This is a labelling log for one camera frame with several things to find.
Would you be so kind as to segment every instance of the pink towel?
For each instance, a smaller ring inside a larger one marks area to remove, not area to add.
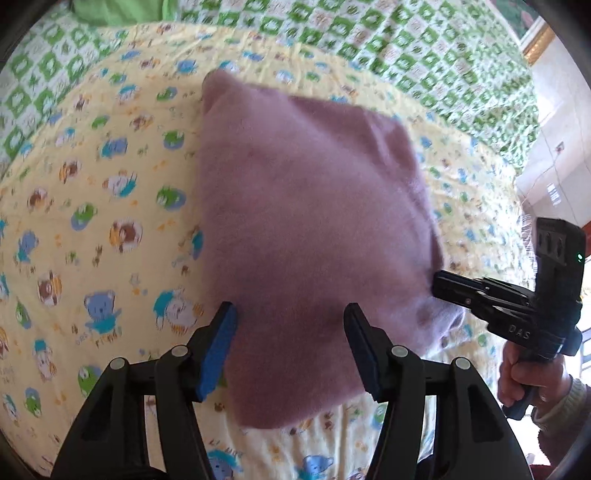
[[[419,355],[462,315],[430,294],[441,250],[399,122],[218,70],[200,158],[206,300],[239,315],[225,374],[240,424],[294,424],[363,391],[349,302]]]

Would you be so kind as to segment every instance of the finger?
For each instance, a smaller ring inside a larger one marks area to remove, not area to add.
[[[519,355],[523,348],[513,342],[507,342],[503,347],[503,360],[508,361],[511,365],[515,365],[519,361]]]
[[[520,362],[511,368],[511,378],[524,385],[550,387],[556,383],[556,368],[552,363]]]
[[[513,400],[512,398],[508,397],[507,395],[505,395],[502,391],[499,390],[499,401],[505,406],[505,407],[510,407],[513,405],[513,403],[515,403],[515,400]]]
[[[503,367],[504,373],[499,377],[499,391],[513,400],[521,400],[525,395],[523,387],[516,382],[509,374],[511,366],[503,362],[506,366]]]
[[[549,387],[538,388],[538,394],[535,396],[535,406],[544,404],[553,404],[562,400],[566,395],[569,394],[573,383],[572,377],[568,377],[563,381],[553,383]]]

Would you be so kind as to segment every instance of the gold frame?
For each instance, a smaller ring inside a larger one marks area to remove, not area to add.
[[[523,50],[523,55],[527,62],[530,65],[533,65],[541,55],[544,53],[544,50],[548,48],[548,45],[554,40],[556,34],[550,28],[547,23],[540,28],[540,31],[536,33],[534,39],[527,44],[527,46]]]

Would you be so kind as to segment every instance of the white wall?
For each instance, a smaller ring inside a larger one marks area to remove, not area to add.
[[[558,39],[532,70],[541,134],[517,188],[537,216],[583,226],[591,221],[591,89]]]

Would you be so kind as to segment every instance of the black handle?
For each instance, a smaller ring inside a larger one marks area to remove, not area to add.
[[[533,352],[532,350],[523,350],[519,355],[519,362],[540,362],[544,363],[547,362],[548,359],[542,356],[539,356],[537,353]],[[538,394],[538,387],[532,387],[531,385],[522,385],[523,389],[525,390],[525,395],[521,400],[516,401],[513,403],[512,406],[506,407],[503,406],[503,413],[505,417],[511,420],[521,420],[525,415],[525,411],[527,407],[531,405],[534,401],[535,396]]]
[[[534,401],[534,397],[537,394],[538,387],[532,387],[531,385],[522,385],[525,390],[525,395],[521,400],[513,403],[512,406],[507,407],[503,405],[503,413],[505,417],[512,420],[521,420],[525,415],[527,407]]]

